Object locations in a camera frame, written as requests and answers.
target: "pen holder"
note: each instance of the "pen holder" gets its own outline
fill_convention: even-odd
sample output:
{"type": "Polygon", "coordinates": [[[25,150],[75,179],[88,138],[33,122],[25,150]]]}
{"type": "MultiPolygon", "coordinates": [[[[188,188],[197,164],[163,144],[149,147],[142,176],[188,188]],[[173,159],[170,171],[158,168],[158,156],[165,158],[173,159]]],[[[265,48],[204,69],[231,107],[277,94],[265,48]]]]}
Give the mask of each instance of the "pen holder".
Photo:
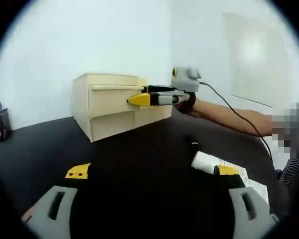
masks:
{"type": "Polygon", "coordinates": [[[8,109],[0,112],[0,141],[4,141],[11,135],[11,126],[8,115],[8,109]]]}

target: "human arm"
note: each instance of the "human arm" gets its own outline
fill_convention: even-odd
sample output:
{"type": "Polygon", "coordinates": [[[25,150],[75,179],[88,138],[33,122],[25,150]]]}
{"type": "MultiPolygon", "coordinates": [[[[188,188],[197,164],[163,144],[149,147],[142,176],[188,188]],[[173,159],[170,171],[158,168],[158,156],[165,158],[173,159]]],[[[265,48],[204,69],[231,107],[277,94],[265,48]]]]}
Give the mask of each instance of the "human arm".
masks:
{"type": "MultiPolygon", "coordinates": [[[[261,136],[270,136],[273,133],[273,121],[271,115],[252,110],[234,109],[239,115],[249,120],[256,127],[261,136]]],[[[232,130],[258,136],[255,129],[244,119],[237,116],[229,107],[204,102],[196,99],[189,115],[196,118],[203,118],[220,124],[232,130]]]]}

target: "black cable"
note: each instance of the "black cable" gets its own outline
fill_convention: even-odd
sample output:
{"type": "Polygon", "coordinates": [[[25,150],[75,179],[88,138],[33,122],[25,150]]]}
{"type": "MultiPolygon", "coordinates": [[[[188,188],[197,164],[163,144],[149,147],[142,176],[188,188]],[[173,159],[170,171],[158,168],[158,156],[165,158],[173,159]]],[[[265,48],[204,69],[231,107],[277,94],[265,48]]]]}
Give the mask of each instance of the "black cable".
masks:
{"type": "Polygon", "coordinates": [[[264,140],[264,138],[261,136],[261,134],[259,133],[259,131],[257,130],[257,128],[253,125],[253,123],[251,123],[248,119],[242,117],[240,114],[238,114],[231,106],[230,104],[224,99],[224,97],[222,97],[214,88],[211,87],[211,85],[205,83],[205,82],[199,82],[201,85],[206,85],[206,86],[209,86],[215,93],[216,95],[218,95],[227,105],[228,107],[236,114],[238,115],[240,118],[242,118],[243,120],[247,121],[249,124],[251,124],[252,127],[254,127],[255,131],[258,133],[259,137],[262,139],[262,141],[265,143],[268,151],[269,151],[269,155],[270,155],[270,159],[271,161],[273,161],[273,157],[271,155],[271,151],[270,151],[270,148],[267,144],[267,142],[264,140]]]}

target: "paper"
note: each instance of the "paper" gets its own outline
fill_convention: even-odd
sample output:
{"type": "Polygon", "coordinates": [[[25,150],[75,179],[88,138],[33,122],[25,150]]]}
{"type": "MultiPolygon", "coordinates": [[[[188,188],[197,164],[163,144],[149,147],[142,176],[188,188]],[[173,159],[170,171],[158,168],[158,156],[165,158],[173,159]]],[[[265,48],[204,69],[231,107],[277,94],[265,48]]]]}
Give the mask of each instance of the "paper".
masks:
{"type": "Polygon", "coordinates": [[[247,170],[243,167],[240,167],[236,164],[227,162],[225,160],[222,160],[213,155],[209,155],[203,152],[197,152],[191,166],[193,168],[202,170],[206,173],[214,174],[214,167],[216,165],[233,167],[237,172],[239,172],[239,175],[243,180],[245,186],[252,187],[269,204],[268,191],[266,185],[263,185],[261,183],[249,179],[247,170]]]}

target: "white wall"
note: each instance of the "white wall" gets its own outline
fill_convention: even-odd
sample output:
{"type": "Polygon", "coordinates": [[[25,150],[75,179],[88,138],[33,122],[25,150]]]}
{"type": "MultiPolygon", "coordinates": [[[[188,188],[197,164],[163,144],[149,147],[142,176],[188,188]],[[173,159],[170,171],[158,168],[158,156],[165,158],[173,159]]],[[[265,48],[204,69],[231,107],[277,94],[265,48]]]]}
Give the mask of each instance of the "white wall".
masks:
{"type": "Polygon", "coordinates": [[[72,81],[86,72],[168,84],[170,6],[165,0],[38,0],[0,47],[0,100],[13,129],[71,116],[72,81]]]}
{"type": "MultiPolygon", "coordinates": [[[[202,80],[215,88],[233,107],[275,114],[280,109],[232,96],[233,72],[226,22],[223,13],[235,13],[276,27],[282,36],[288,56],[289,81],[286,95],[290,102],[299,98],[299,46],[289,27],[274,8],[262,0],[174,0],[172,4],[172,62],[178,66],[199,69],[202,80]]],[[[225,105],[207,86],[197,96],[206,101],[225,105]]],[[[278,142],[265,137],[271,148],[275,168],[284,168],[289,154],[278,148],[278,142]]]]}

